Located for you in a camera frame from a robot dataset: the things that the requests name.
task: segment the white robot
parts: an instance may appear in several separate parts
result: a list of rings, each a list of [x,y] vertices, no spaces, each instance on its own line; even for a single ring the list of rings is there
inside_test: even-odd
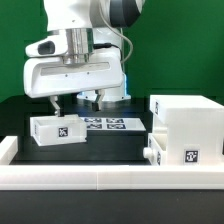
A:
[[[44,0],[51,35],[26,48],[31,59],[24,67],[25,93],[31,98],[50,97],[56,109],[56,118],[31,118],[31,135],[39,145],[85,141],[85,124],[77,115],[64,117],[57,104],[59,95],[85,91],[87,96],[89,91],[95,91],[97,97],[93,109],[96,111],[101,109],[105,89],[108,95],[113,95],[112,100],[125,99],[125,76],[121,64],[130,57],[133,46],[114,28],[131,26],[140,16],[144,2]],[[114,33],[110,37],[108,30]],[[130,45],[130,52],[124,59],[119,49],[121,39]],[[48,134],[49,141],[43,143],[44,133],[50,132],[54,137],[49,140]],[[60,135],[64,138],[57,142]]]

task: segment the cable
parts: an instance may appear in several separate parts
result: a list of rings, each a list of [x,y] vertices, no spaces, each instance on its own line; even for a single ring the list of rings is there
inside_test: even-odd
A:
[[[105,23],[105,25],[106,25],[112,32],[114,32],[116,35],[118,35],[121,39],[127,41],[128,44],[129,44],[129,47],[130,47],[129,53],[128,53],[128,55],[126,56],[126,58],[124,58],[124,59],[121,61],[121,64],[123,64],[124,62],[126,62],[126,61],[131,57],[132,52],[133,52],[133,49],[134,49],[133,44],[132,44],[132,42],[131,42],[127,37],[125,37],[124,35],[120,34],[117,30],[115,30],[114,28],[112,28],[112,27],[108,24],[108,22],[106,21],[106,19],[105,19],[104,16],[103,16],[103,10],[102,10],[100,1],[99,1],[99,10],[100,10],[100,16],[101,16],[103,22]]]

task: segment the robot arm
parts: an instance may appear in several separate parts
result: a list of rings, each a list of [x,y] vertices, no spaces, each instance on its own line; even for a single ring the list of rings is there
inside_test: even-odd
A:
[[[53,97],[121,86],[120,50],[93,49],[93,29],[128,27],[144,0],[44,0],[53,35],[26,48],[25,93]]]

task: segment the white plastic housing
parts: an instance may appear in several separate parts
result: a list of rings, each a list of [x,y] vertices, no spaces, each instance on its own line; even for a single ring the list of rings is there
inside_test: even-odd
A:
[[[66,66],[61,57],[32,58],[24,67],[24,89],[31,98],[118,87],[123,82],[120,51],[96,50],[89,63]]]
[[[220,165],[224,161],[224,107],[202,96],[151,96],[152,165]]]
[[[89,13],[91,1],[44,0],[44,7],[48,16],[47,30],[92,28]]]

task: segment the black surface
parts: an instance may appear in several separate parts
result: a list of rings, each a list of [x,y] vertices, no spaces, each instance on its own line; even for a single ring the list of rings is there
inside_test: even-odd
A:
[[[91,106],[78,104],[75,96],[61,97],[59,104],[65,114],[80,117],[140,118],[151,128],[151,113],[147,99],[133,99],[116,108],[94,112]],[[19,136],[19,151],[13,165],[140,165],[148,164],[143,158],[148,131],[94,131],[87,133],[86,143],[39,147],[30,137],[30,117],[53,116],[54,110],[48,99],[31,100],[26,96],[15,96],[0,104],[0,125],[4,135]]]
[[[222,191],[0,192],[1,224],[222,224]]]

